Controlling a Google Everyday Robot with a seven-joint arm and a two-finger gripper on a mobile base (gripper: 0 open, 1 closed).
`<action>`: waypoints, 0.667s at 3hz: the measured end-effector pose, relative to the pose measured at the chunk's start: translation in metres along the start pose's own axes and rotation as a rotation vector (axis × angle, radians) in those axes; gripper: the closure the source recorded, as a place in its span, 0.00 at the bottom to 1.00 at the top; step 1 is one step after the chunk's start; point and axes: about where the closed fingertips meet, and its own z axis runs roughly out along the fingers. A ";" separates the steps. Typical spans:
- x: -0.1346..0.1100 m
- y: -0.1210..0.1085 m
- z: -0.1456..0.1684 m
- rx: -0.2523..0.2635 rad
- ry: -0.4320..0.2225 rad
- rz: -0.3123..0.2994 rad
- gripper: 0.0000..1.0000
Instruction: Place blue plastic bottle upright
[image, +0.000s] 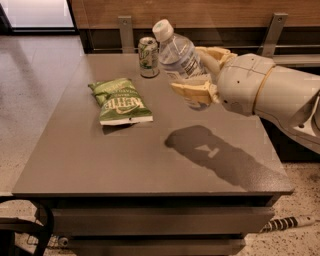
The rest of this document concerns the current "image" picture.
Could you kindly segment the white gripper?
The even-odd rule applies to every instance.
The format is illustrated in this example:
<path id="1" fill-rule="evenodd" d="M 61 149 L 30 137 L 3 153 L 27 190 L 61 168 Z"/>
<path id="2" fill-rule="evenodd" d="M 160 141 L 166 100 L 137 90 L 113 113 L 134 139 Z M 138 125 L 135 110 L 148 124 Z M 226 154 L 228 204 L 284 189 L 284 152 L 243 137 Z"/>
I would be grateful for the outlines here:
<path id="1" fill-rule="evenodd" d="M 221 47 L 196 47 L 196 52 L 207 71 L 214 76 L 219 74 L 217 86 L 209 81 L 202 85 L 172 83 L 173 91 L 204 104 L 218 104 L 221 97 L 226 110 L 251 116 L 259 88 L 275 67 L 274 61 L 255 54 L 237 56 Z"/>

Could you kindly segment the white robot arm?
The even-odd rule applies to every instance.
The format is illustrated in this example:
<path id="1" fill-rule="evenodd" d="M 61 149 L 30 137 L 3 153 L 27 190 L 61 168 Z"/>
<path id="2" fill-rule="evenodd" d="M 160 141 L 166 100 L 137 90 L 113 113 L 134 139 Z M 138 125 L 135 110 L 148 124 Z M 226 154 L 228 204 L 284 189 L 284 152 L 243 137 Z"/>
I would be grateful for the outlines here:
<path id="1" fill-rule="evenodd" d="M 320 78 L 277 65 L 255 54 L 237 55 L 219 47 L 198 47 L 207 75 L 173 82 L 182 97 L 257 115 L 302 146 L 320 153 Z"/>

